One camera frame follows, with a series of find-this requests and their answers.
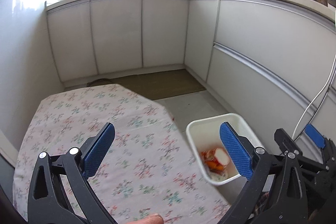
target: white cabinet door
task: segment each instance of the white cabinet door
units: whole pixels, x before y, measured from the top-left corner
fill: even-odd
[[[215,36],[218,0],[190,0],[184,63],[206,81]]]
[[[61,81],[96,75],[89,3],[51,11],[48,26]]]
[[[91,0],[99,73],[142,67],[141,0]]]
[[[143,0],[143,65],[183,64],[189,0]]]
[[[334,32],[331,21],[285,2],[221,0],[216,41],[265,66],[312,100],[331,70]]]
[[[279,152],[274,132],[283,128],[291,135],[303,112],[270,80],[216,48],[207,83],[246,120],[269,153]]]

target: floor mat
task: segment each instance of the floor mat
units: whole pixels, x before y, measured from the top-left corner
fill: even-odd
[[[114,79],[98,79],[88,83],[87,86],[107,84],[120,84],[151,100],[205,90],[185,69],[130,75]]]

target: food package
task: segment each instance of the food package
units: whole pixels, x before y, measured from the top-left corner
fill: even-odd
[[[231,160],[223,148],[201,152],[201,156],[209,170],[219,175],[225,174],[225,168]]]

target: blue gripper pad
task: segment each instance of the blue gripper pad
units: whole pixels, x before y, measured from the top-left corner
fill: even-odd
[[[98,133],[97,139],[82,160],[82,175],[85,179],[93,177],[96,174],[114,141],[115,129],[113,124],[106,125],[102,130],[102,132]]]
[[[238,134],[228,122],[224,122],[220,126],[219,136],[239,174],[249,180],[253,174],[252,158],[239,141]]]
[[[304,131],[318,148],[324,148],[326,146],[324,142],[324,137],[310,123],[306,125]]]

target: metal bolt head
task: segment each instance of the metal bolt head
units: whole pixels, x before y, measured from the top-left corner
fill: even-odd
[[[292,152],[289,152],[288,153],[288,157],[291,158],[291,159],[294,159],[295,158],[295,154],[292,153]]]
[[[39,154],[39,158],[40,158],[40,159],[43,159],[43,158],[46,157],[46,155],[47,155],[46,152],[41,152],[41,153]]]
[[[265,149],[263,149],[262,147],[257,147],[257,149],[255,151],[260,155],[265,153]]]
[[[71,155],[76,155],[78,153],[79,149],[77,147],[73,147],[70,149],[69,153]]]

